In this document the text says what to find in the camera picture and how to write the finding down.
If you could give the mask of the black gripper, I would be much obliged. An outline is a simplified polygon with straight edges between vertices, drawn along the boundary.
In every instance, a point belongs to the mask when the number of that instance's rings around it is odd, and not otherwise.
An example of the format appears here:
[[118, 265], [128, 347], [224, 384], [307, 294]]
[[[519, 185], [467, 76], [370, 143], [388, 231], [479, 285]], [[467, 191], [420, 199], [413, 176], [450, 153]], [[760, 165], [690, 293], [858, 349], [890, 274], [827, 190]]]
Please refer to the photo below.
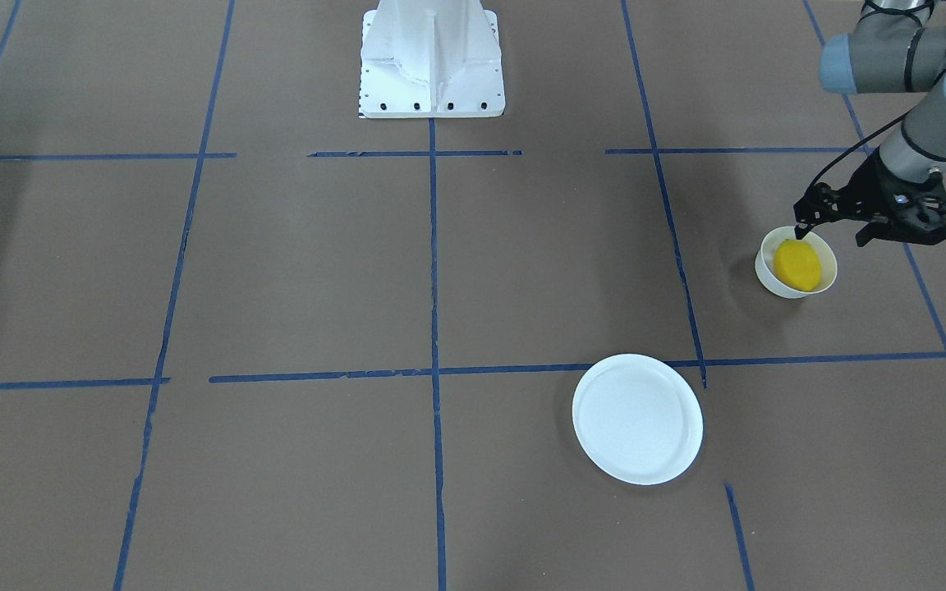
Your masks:
[[871, 241], [938, 245], [946, 241], [946, 188], [936, 166], [926, 169], [923, 182], [909, 182], [894, 175], [873, 153], [840, 188], [815, 182], [793, 205], [793, 236], [804, 240], [825, 223], [863, 223], [855, 235], [856, 246]]

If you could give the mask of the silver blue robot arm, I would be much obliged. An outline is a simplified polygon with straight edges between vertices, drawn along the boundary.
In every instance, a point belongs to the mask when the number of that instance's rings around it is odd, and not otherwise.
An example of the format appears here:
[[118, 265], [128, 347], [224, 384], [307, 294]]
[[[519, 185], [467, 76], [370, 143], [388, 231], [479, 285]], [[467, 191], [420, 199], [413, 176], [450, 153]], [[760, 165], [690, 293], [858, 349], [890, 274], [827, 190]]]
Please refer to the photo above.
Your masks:
[[793, 235], [859, 222], [856, 242], [936, 245], [946, 240], [946, 27], [930, 25], [932, 1], [866, 1], [851, 33], [829, 39], [819, 64], [835, 94], [922, 94], [883, 126], [886, 138], [833, 188], [811, 180], [793, 205]]

